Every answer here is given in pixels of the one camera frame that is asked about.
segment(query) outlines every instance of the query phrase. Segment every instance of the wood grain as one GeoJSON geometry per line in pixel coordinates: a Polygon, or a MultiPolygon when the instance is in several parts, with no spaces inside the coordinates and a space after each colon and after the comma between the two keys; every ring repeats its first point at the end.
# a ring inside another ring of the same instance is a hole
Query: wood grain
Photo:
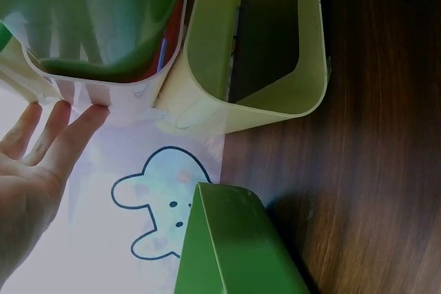
{"type": "Polygon", "coordinates": [[[441,0],[323,3],[323,104],[229,135],[222,183],[262,198],[313,291],[441,293],[441,0]]]}

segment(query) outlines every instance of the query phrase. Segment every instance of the finger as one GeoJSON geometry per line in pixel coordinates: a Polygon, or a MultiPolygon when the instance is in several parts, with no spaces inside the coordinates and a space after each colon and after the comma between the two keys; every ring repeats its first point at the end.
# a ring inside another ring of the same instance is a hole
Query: finger
{"type": "Polygon", "coordinates": [[[0,142],[0,151],[7,157],[18,160],[28,148],[29,140],[39,124],[41,106],[31,103],[20,116],[14,127],[0,142]]]}
{"type": "Polygon", "coordinates": [[[65,185],[85,146],[108,114],[109,110],[105,107],[91,106],[55,139],[39,166],[65,185]]]}
{"type": "Polygon", "coordinates": [[[69,119],[70,105],[65,101],[56,103],[37,143],[29,155],[23,159],[23,163],[29,166],[38,165],[55,138],[68,126],[69,119]]]}

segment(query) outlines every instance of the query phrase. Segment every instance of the paper sheet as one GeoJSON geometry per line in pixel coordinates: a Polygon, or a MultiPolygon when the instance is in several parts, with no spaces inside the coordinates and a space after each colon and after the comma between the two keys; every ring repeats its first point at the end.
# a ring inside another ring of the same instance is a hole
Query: paper sheet
{"type": "MultiPolygon", "coordinates": [[[[0,103],[14,105],[1,108],[3,136],[26,103],[3,90],[0,103]]],[[[219,181],[223,143],[170,136],[151,122],[103,127],[52,226],[2,294],[173,293],[194,186],[219,181]]]]}

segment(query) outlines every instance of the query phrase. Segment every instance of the plastic container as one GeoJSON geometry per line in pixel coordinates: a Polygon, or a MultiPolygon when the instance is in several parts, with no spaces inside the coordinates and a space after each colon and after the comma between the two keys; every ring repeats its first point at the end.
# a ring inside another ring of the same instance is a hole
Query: plastic container
{"type": "Polygon", "coordinates": [[[0,0],[0,21],[51,74],[144,75],[176,0],[0,0]]]}
{"type": "Polygon", "coordinates": [[[308,294],[259,198],[241,187],[199,184],[175,294],[308,294]]]}
{"type": "MultiPolygon", "coordinates": [[[[241,0],[196,0],[183,52],[156,104],[167,113],[158,122],[161,129],[198,136],[224,134],[305,116],[319,106],[328,81],[320,0],[268,1],[278,4],[281,19],[286,19],[285,13],[297,13],[292,22],[298,25],[295,68],[236,103],[228,103],[241,0]]],[[[264,29],[256,28],[256,34],[264,29]]]]}
{"type": "Polygon", "coordinates": [[[9,52],[0,53],[0,65],[9,67],[7,85],[27,100],[40,103],[47,102],[53,96],[64,98],[77,112],[84,111],[93,103],[108,106],[108,122],[117,125],[162,118],[163,113],[152,107],[181,48],[186,3],[187,0],[177,0],[162,44],[150,68],[144,73],[147,78],[133,83],[112,83],[49,74],[37,67],[27,49],[20,48],[17,40],[12,38],[5,48],[9,52]]]}

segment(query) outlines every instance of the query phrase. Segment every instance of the green container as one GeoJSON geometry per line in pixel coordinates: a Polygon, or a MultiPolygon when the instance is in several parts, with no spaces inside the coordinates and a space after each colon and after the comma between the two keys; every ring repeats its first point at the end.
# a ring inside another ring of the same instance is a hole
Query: green container
{"type": "Polygon", "coordinates": [[[176,0],[0,0],[0,21],[52,74],[131,81],[152,60],[176,0]]]}
{"type": "Polygon", "coordinates": [[[300,294],[308,289],[258,197],[199,184],[175,294],[300,294]]]}

